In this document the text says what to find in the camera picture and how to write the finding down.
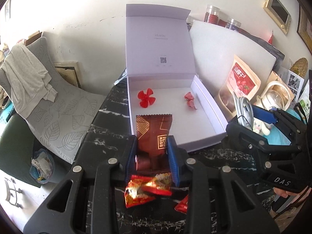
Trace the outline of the right human hand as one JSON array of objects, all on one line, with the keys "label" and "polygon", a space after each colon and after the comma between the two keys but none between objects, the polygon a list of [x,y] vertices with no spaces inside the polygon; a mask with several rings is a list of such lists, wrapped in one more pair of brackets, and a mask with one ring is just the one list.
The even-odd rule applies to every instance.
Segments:
[{"label": "right human hand", "polygon": [[287,198],[288,196],[298,196],[298,193],[292,193],[292,192],[289,192],[289,191],[285,191],[285,190],[282,190],[282,189],[278,189],[278,188],[273,188],[273,191],[275,194],[283,197],[283,198]]}]

